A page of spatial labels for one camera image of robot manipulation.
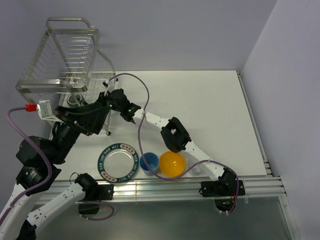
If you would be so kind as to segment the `dark grey mug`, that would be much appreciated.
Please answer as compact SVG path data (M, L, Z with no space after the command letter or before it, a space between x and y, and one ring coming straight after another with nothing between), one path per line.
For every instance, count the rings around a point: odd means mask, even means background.
M80 104L81 106L84 104L84 97L82 94L80 93L75 93L74 95L69 95L67 97L67 105L70 107L70 108L78 108Z

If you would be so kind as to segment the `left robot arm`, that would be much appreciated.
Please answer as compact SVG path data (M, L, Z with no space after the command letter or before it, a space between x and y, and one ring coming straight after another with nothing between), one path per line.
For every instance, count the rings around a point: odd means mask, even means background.
M11 197L0 214L2 240L34 240L40 227L69 205L78 201L97 203L98 183L88 173L82 173L44 209L31 212L61 173L56 165L65 163L80 134L90 136L102 130L110 109L105 99L77 108L58 106L56 118L60 123L51 140L27 136L11 118L11 113L16 111L39 111L38 105L26 104L8 111L6 117L9 124L23 137L16 154L23 167L16 177Z

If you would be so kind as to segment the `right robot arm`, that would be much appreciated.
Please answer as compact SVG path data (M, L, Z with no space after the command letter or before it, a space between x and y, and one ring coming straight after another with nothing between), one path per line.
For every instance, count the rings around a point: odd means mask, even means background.
M134 123L135 119L140 120L138 126L138 145L142 151L141 128L144 122L152 124L160 129L161 137L165 146L172 153L184 152L193 157L196 162L188 169L189 171L202 165L208 176L211 178L210 185L206 188L208 193L201 191L205 197L234 197L239 195L240 180L238 175L230 167L214 161L204 153L194 141L190 134L177 117L164 118L146 111L146 106L141 107L130 102L122 88L112 92L101 92L98 99L88 105L93 111L89 116L106 117L109 111L116 111L127 122Z

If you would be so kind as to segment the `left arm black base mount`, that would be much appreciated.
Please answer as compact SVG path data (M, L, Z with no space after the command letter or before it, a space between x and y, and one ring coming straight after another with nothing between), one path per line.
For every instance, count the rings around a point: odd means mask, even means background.
M110 219L114 213L115 208L105 201L113 199L114 185L113 184L99 184L93 193L87 193L77 206L78 214L81 219L87 221L104 221ZM93 217L102 207L110 209L110 213L104 217Z

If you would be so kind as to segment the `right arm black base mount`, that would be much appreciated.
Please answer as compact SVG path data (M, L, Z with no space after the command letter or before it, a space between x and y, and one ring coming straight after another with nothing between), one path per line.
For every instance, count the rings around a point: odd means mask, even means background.
M246 191L242 180L235 180L231 183L220 181L202 181L199 194L204 198L218 198L214 200L215 207L220 213L232 213L237 206L240 196L245 196Z

